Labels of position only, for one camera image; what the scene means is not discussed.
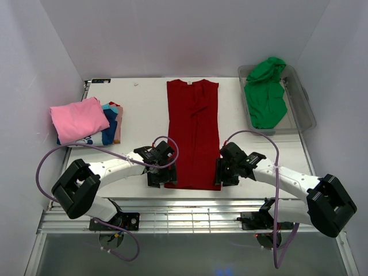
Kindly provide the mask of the dark red t-shirt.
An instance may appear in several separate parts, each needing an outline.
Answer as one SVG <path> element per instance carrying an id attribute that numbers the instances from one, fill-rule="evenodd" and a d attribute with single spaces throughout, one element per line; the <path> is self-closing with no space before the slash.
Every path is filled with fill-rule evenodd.
<path id="1" fill-rule="evenodd" d="M 220 191 L 215 184 L 220 157 L 218 130 L 219 84 L 203 79 L 167 82 L 168 136 L 178 145 L 177 183 L 167 189 Z"/>

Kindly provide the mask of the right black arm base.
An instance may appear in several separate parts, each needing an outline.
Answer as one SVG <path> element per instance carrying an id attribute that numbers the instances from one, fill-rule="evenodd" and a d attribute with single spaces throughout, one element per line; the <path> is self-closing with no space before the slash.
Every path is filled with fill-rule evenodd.
<path id="1" fill-rule="evenodd" d="M 241 212 L 236 219 L 242 230 L 273 229 L 274 219 L 267 212 Z"/>

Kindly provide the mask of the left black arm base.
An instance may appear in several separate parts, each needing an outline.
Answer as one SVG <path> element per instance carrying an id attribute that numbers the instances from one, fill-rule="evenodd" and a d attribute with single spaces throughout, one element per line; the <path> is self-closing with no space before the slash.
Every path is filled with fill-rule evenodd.
<path id="1" fill-rule="evenodd" d="M 118 212 L 110 221 L 109 226 L 104 223 L 96 222 L 93 218 L 90 220 L 90 231 L 117 231 L 116 227 L 127 231 L 137 231 L 139 229 L 140 213 Z"/>

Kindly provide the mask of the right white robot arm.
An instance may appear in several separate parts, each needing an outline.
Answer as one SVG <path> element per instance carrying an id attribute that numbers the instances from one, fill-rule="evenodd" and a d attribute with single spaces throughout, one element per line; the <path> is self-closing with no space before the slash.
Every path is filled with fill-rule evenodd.
<path id="1" fill-rule="evenodd" d="M 340 180 L 305 175 L 276 165 L 264 155 L 247 155 L 240 149 L 222 149 L 217 160 L 216 184 L 233 186 L 240 178 L 262 182 L 295 196 L 298 201 L 265 199 L 257 212 L 242 216 L 248 229 L 271 229 L 278 223 L 300 223 L 314 226 L 328 237 L 337 237 L 357 212 L 357 206 Z"/>

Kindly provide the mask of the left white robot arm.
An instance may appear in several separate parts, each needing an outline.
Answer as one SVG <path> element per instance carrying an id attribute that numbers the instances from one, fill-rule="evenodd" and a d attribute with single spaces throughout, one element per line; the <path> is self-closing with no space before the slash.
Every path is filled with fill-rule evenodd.
<path id="1" fill-rule="evenodd" d="M 161 184 L 175 180 L 175 165 L 170 165 L 174 149 L 162 141 L 156 147 L 134 149 L 123 158 L 86 163 L 73 161 L 54 184 L 52 195 L 70 219 L 83 215 L 97 218 L 111 230 L 122 223 L 122 211 L 108 198 L 97 195 L 100 188 L 113 182 L 138 175 L 148 175 L 149 184 Z"/>

